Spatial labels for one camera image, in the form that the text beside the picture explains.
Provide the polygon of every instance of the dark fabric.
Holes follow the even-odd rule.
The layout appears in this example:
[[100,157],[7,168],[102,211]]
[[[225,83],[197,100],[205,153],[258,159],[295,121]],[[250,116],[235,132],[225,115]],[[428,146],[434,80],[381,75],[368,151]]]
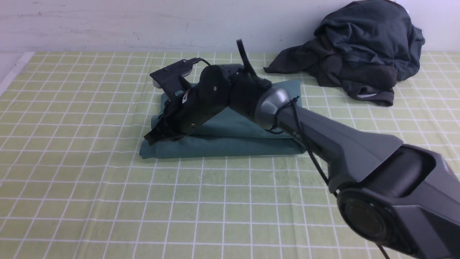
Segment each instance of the dark fabric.
[[397,81],[419,71],[425,43],[406,10],[387,0],[354,1],[327,15],[314,36],[281,51],[265,72],[306,71],[319,86],[380,106],[392,106]]
[[[291,98],[300,96],[300,81],[288,80],[274,83],[285,89]],[[161,112],[167,100],[161,95]],[[301,99],[297,105],[302,106]],[[158,115],[152,117],[151,127],[158,122]],[[139,155],[148,158],[196,158],[222,156],[259,156],[259,155],[296,155],[302,154],[305,149],[283,134],[272,134],[230,108],[225,108],[218,115],[208,120],[193,134],[179,141],[163,141],[149,146],[143,141]]]

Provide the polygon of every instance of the teal towel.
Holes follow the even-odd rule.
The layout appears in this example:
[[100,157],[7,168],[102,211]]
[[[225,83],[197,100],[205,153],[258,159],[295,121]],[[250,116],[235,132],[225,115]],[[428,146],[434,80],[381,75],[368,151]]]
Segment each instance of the teal towel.
[[[285,89],[291,98],[300,96],[300,81],[289,80],[274,83]],[[161,95],[161,111],[167,100]],[[302,106],[301,99],[297,105]],[[158,115],[151,120],[153,128],[158,121]],[[305,149],[287,134],[272,134],[230,108],[208,120],[193,134],[178,141],[158,142],[149,146],[143,141],[140,156],[148,158],[195,158],[223,156],[260,156],[260,155],[295,155],[304,153]]]

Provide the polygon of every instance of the white wall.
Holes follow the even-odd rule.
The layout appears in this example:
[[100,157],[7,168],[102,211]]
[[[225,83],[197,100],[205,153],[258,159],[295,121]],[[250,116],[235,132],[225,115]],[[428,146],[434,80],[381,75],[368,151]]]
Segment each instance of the white wall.
[[[279,52],[351,0],[2,0],[0,52]],[[424,50],[460,51],[460,0],[397,0]]]

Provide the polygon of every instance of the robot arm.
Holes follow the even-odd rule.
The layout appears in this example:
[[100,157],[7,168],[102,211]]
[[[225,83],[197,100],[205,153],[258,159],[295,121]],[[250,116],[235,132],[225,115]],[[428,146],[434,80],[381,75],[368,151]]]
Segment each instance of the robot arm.
[[[244,65],[209,65],[194,87],[183,75],[198,59],[151,73],[169,100],[144,137],[150,145],[187,136],[230,107],[304,145],[341,216],[361,237],[414,258],[460,258],[460,182],[440,154],[296,106],[286,91],[256,75],[237,43]],[[313,153],[327,163],[328,178]]]

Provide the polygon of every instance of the green grid tablecloth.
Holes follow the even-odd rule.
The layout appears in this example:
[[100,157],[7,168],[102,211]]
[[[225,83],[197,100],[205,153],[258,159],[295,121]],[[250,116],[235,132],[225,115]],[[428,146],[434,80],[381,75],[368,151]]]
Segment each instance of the green grid tablecloth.
[[[237,53],[32,57],[0,97],[0,258],[382,258],[345,225],[306,155],[139,157],[162,93],[148,74],[197,56],[241,62]],[[391,108],[305,73],[266,75],[275,55],[249,57],[261,77],[301,80],[306,108],[440,152],[460,173],[460,54],[423,53]]]

